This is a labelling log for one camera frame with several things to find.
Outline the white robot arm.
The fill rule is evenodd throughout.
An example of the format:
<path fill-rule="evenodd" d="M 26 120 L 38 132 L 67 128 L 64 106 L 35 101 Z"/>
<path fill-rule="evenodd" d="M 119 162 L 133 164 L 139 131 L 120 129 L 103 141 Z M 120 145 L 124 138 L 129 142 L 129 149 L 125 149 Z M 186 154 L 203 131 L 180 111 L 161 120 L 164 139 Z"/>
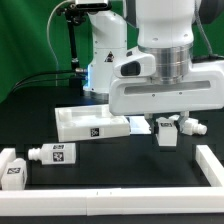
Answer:
<path fill-rule="evenodd" d="M 224 12 L 224 0 L 91 0 L 95 56 L 86 90 L 106 95 L 114 115 L 150 115 L 224 107 L 224 59 L 194 60 L 194 25 Z"/>

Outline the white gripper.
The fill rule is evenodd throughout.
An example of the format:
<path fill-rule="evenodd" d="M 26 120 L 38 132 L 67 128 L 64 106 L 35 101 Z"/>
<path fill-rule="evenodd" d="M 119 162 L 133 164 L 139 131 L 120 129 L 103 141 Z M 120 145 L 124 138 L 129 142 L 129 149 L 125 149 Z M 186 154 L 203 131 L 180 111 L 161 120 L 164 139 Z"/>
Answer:
<path fill-rule="evenodd" d="M 176 84 L 154 84 L 148 77 L 116 78 L 109 90 L 109 110 L 114 115 L 145 114 L 152 134 L 159 132 L 152 114 L 181 112 L 182 132 L 188 111 L 224 107 L 224 60 L 195 63 Z"/>

